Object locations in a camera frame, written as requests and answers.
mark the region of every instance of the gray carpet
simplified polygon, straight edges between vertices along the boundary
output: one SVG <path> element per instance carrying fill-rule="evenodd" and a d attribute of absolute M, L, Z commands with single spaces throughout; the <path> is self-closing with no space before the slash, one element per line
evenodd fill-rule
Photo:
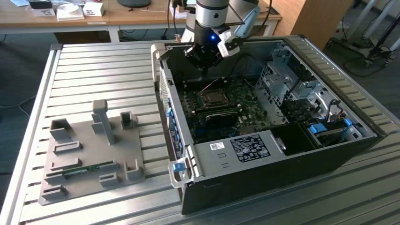
<path fill-rule="evenodd" d="M 361 10 L 362 6 L 357 9 L 349 9 L 345 16 L 346 23 L 352 24 L 354 22 Z M 369 12 L 360 30 L 353 36 L 354 39 L 360 37 L 364 27 L 374 16 L 376 13 Z M 381 23 L 373 37 L 378 38 L 389 23 L 389 19 Z M 128 35 L 134 39 L 141 39 L 144 33 L 145 30 L 137 30 Z M 149 30 L 141 40 L 158 40 L 161 33 L 161 29 Z M 397 27 L 385 45 L 390 46 L 398 37 L 400 28 Z M 168 33 L 168 38 L 172 38 L 172 32 Z M 9 34 L 5 41 L 0 43 L 0 105 L 13 105 L 36 94 L 49 48 L 56 43 L 57 40 L 53 34 Z M 346 60 L 358 57 L 354 52 L 340 45 L 332 46 L 324 52 L 340 66 Z M 366 74 L 380 69 L 380 64 L 376 63 L 365 69 L 362 61 L 358 60 L 349 64 L 349 69 L 357 74 Z M 352 75 L 360 85 L 397 117 L 400 117 L 398 71 L 400 64 L 394 60 L 386 68 L 369 77 Z M 33 101 L 29 101 L 22 105 L 28 112 L 30 112 L 32 104 Z M 17 108 L 0 109 L 0 173 L 10 172 L 13 169 L 26 123 L 28 117 Z M 9 176 L 0 176 L 0 205 L 8 182 Z"/>

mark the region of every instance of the aluminum table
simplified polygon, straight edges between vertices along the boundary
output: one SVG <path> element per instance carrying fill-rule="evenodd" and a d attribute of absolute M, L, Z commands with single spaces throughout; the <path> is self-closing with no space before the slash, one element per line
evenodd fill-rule
<path fill-rule="evenodd" d="M 0 224 L 400 224 L 400 122 L 317 48 L 290 40 L 389 136 L 334 172 L 192 215 L 180 214 L 150 75 L 160 41 L 53 46 L 24 136 Z M 49 124 L 90 120 L 90 101 L 108 116 L 138 115 L 145 181 L 41 206 L 37 203 Z"/>

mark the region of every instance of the cable on floor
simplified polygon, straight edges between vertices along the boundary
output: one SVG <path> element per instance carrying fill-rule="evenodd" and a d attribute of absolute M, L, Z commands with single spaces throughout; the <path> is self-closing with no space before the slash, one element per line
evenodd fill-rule
<path fill-rule="evenodd" d="M 384 5 L 384 7 L 381 8 L 381 11 L 384 11 L 384 9 L 385 9 L 385 7 L 388 6 L 388 4 L 389 4 L 390 1 L 393 1 L 393 0 L 389 0 L 389 1 L 386 2 L 386 4 Z M 380 14 L 377 14 L 376 17 L 369 21 L 366 28 L 362 30 L 361 37 L 364 37 L 365 31 L 368 30 L 368 28 L 369 28 L 372 22 L 376 20 L 376 18 L 377 18 L 378 16 L 380 16 Z"/>
<path fill-rule="evenodd" d="M 0 176 L 9 176 L 12 175 L 12 172 L 0 172 Z"/>
<path fill-rule="evenodd" d="M 13 108 L 13 107 L 17 107 L 22 112 L 24 114 L 30 117 L 29 113 L 22 109 L 22 105 L 30 101 L 33 98 L 36 98 L 36 95 L 29 97 L 28 99 L 22 100 L 20 103 L 14 104 L 14 105 L 0 105 L 0 109 L 9 109 L 9 108 Z"/>
<path fill-rule="evenodd" d="M 364 55 L 361 55 L 360 57 L 353 58 L 353 59 L 350 59 L 350 60 L 348 60 L 348 61 L 345 61 L 345 62 L 342 63 L 344 69 L 345 69 L 352 75 L 354 75 L 354 76 L 357 76 L 357 77 L 368 77 L 368 76 L 372 76 L 373 74 L 376 74 L 378 71 L 381 71 L 381 70 L 384 69 L 384 67 L 382 67 L 382 68 L 378 68 L 377 70 L 372 71 L 370 73 L 368 73 L 368 74 L 365 74 L 365 75 L 356 74 L 354 72 L 352 72 L 352 71 L 349 70 L 349 68 L 348 68 L 346 65 L 348 65 L 348 63 L 354 62 L 354 61 L 357 61 L 357 60 L 360 60 L 360 59 L 362 59 L 362 60 L 365 59 Z"/>
<path fill-rule="evenodd" d="M 5 41 L 5 38 L 6 38 L 6 34 L 4 34 L 4 38 L 2 38 L 2 40 L 0 42 Z"/>
<path fill-rule="evenodd" d="M 145 35 L 148 34 L 148 31 L 149 31 L 149 29 L 145 30 L 144 35 L 138 39 L 133 38 L 129 34 L 126 34 L 124 30 L 122 30 L 122 34 L 126 35 L 129 38 L 132 38 L 134 41 L 141 41 L 144 39 Z"/>

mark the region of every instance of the circuit board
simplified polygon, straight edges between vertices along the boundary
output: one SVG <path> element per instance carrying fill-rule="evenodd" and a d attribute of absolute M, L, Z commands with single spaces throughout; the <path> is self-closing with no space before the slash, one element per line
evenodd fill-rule
<path fill-rule="evenodd" d="M 254 83 L 240 78 L 220 79 L 204 90 L 178 92 L 194 143 L 245 135 L 270 127 L 268 113 L 253 94 Z"/>

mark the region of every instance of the table leg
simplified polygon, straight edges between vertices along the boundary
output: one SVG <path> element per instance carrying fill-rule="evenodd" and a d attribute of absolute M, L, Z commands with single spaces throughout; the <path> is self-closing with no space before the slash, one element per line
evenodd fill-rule
<path fill-rule="evenodd" d="M 120 26 L 108 26 L 109 39 L 112 43 L 120 42 L 118 30 Z"/>

